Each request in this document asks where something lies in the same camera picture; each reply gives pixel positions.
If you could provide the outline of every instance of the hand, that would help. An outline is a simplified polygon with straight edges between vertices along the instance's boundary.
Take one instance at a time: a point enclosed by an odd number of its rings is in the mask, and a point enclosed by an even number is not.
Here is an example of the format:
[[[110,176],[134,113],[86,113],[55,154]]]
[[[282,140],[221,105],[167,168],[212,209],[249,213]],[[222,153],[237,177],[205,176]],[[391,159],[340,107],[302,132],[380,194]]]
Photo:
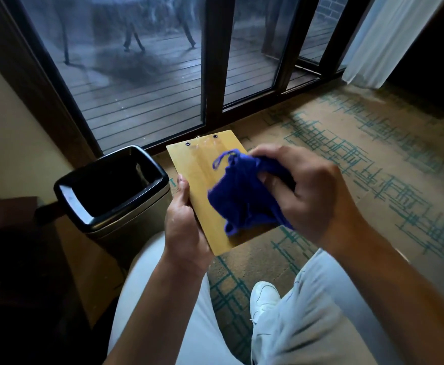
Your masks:
[[[292,226],[330,254],[346,241],[352,243],[367,225],[334,163],[304,147],[263,144],[249,154],[276,159],[291,172],[294,192],[278,177],[268,173],[258,177]]]
[[[164,219],[163,255],[178,268],[203,276],[214,258],[200,225],[189,206],[190,185],[178,175],[178,186]]]

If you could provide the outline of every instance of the blue rag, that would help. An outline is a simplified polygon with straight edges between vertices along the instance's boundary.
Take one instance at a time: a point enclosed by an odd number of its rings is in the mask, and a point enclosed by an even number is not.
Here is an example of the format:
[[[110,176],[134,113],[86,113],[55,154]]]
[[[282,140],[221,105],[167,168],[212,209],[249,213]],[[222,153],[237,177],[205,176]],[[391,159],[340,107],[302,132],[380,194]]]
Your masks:
[[[236,234],[240,229],[258,224],[278,223],[294,229],[266,186],[257,178],[259,172],[273,174],[294,190],[296,184],[291,173],[277,160],[252,157],[239,150],[222,153],[212,164],[217,169],[222,159],[229,156],[225,175],[208,191],[208,201],[227,221],[225,233]]]

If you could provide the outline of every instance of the white curtain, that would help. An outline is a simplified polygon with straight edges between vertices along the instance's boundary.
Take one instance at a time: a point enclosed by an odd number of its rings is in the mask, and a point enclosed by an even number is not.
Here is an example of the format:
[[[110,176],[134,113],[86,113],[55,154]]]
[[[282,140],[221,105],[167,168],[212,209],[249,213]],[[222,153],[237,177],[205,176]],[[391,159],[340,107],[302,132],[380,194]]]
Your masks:
[[[443,1],[375,0],[343,60],[342,79],[359,87],[383,85]]]

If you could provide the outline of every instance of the white sneaker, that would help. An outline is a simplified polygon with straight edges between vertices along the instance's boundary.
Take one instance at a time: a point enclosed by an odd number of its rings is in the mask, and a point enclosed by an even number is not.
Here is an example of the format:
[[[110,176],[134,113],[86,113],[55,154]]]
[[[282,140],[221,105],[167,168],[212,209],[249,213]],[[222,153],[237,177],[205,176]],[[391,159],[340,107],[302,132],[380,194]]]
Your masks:
[[[259,317],[266,311],[271,310],[281,300],[278,290],[271,283],[257,282],[251,292],[249,309],[251,320],[257,324]]]

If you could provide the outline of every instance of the floor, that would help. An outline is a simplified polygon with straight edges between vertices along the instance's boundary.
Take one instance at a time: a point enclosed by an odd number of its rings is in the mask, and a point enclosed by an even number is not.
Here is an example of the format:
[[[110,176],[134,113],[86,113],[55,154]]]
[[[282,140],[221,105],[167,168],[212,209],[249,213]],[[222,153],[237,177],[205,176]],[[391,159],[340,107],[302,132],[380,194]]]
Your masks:
[[[314,21],[302,48],[305,56],[321,56],[332,26]],[[192,31],[195,41],[201,33]],[[271,88],[278,61],[260,52],[261,36],[231,41],[224,103]],[[105,153],[127,144],[156,142],[201,124],[201,48],[191,48],[182,33],[141,37],[146,52],[135,40],[130,52],[121,41],[92,48],[70,46],[71,65],[52,44],[48,51]],[[288,89],[316,76],[295,69]]]
[[[295,144],[334,161],[367,221],[444,295],[443,113],[392,87],[369,91],[333,83],[224,129],[248,150],[268,141]],[[156,159],[174,189],[169,155]],[[285,294],[316,250],[280,227],[214,260],[208,272],[214,310],[242,362],[250,358],[252,287],[266,280]]]

